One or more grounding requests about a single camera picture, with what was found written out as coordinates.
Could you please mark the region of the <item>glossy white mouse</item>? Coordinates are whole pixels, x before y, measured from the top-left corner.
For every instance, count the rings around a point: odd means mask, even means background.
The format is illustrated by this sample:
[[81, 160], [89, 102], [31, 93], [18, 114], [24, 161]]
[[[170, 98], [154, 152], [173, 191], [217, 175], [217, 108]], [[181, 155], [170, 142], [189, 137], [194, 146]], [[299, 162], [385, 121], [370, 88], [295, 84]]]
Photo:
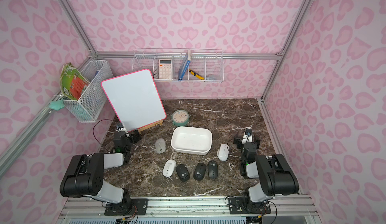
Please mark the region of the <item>glossy white mouse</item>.
[[217, 150], [217, 157], [220, 161], [227, 161], [229, 157], [229, 147], [227, 144], [223, 143]]

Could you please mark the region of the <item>grey speckled mouse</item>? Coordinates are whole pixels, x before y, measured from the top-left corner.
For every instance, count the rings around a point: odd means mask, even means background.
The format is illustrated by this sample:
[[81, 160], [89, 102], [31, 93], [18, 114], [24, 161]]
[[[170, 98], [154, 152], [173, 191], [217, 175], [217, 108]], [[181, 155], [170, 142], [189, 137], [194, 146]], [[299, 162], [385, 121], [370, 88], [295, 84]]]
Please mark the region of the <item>grey speckled mouse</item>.
[[163, 138], [156, 140], [155, 149], [158, 154], [164, 153], [166, 151], [166, 142]]

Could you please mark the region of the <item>black ribbed mouse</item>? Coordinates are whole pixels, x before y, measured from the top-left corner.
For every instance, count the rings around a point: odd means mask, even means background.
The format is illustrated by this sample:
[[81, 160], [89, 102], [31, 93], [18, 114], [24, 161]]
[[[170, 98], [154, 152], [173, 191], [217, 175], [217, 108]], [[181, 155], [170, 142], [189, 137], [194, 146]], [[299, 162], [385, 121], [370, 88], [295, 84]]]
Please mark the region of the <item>black ribbed mouse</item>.
[[210, 179], [217, 179], [219, 175], [219, 167], [216, 161], [208, 162], [208, 177]]

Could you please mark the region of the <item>white upside-down mouse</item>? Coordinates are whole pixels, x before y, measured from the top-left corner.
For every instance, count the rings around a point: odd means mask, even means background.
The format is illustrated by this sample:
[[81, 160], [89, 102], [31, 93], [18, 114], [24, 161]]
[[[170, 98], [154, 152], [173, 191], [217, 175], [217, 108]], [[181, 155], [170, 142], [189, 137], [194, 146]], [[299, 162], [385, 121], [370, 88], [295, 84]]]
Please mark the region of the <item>white upside-down mouse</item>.
[[176, 168], [176, 161], [173, 159], [168, 160], [163, 168], [163, 176], [169, 178], [173, 175]]

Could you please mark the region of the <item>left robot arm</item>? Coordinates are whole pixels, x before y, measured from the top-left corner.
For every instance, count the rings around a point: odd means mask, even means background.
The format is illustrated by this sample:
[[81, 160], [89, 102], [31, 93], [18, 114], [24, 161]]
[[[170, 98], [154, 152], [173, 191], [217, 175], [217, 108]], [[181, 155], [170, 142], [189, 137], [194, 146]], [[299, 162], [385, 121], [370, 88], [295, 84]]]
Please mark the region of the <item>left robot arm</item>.
[[88, 197], [103, 202], [106, 209], [114, 213], [130, 210], [132, 204], [128, 190], [106, 182], [104, 172], [128, 164], [132, 146], [140, 140], [137, 129], [128, 131], [122, 123], [118, 123], [110, 152], [72, 157], [60, 184], [60, 194], [63, 197]]

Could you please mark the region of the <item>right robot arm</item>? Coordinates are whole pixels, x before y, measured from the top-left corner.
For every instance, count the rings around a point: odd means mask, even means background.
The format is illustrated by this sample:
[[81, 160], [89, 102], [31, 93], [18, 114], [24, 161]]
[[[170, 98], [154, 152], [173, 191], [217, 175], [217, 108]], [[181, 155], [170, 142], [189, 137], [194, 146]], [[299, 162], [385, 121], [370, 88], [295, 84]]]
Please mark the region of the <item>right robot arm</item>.
[[299, 191], [299, 182], [282, 154], [260, 155], [260, 139], [246, 127], [242, 137], [235, 136], [234, 144], [241, 150], [240, 174], [247, 179], [258, 179], [258, 183], [247, 188], [243, 194], [243, 205], [252, 212], [276, 195], [291, 195]]

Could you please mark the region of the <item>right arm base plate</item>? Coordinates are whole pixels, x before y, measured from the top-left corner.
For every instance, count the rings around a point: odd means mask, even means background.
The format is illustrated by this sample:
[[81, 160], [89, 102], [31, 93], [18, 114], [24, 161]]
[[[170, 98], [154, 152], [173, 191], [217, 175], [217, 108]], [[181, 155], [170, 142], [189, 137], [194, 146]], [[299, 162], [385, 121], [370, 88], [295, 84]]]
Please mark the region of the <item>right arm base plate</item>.
[[251, 202], [243, 197], [227, 196], [225, 204], [228, 205], [231, 215], [251, 214], [251, 215], [267, 215], [271, 214], [271, 208], [267, 201]]

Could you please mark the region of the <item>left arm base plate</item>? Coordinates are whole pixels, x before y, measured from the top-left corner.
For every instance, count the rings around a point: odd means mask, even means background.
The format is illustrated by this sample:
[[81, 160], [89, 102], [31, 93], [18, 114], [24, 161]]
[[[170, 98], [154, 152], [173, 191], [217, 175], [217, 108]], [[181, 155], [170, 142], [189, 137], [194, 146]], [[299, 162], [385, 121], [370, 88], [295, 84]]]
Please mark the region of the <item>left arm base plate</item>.
[[135, 198], [130, 201], [123, 200], [119, 204], [106, 205], [104, 215], [105, 216], [125, 216], [130, 217], [133, 215], [144, 216], [147, 212], [149, 199], [147, 198]]

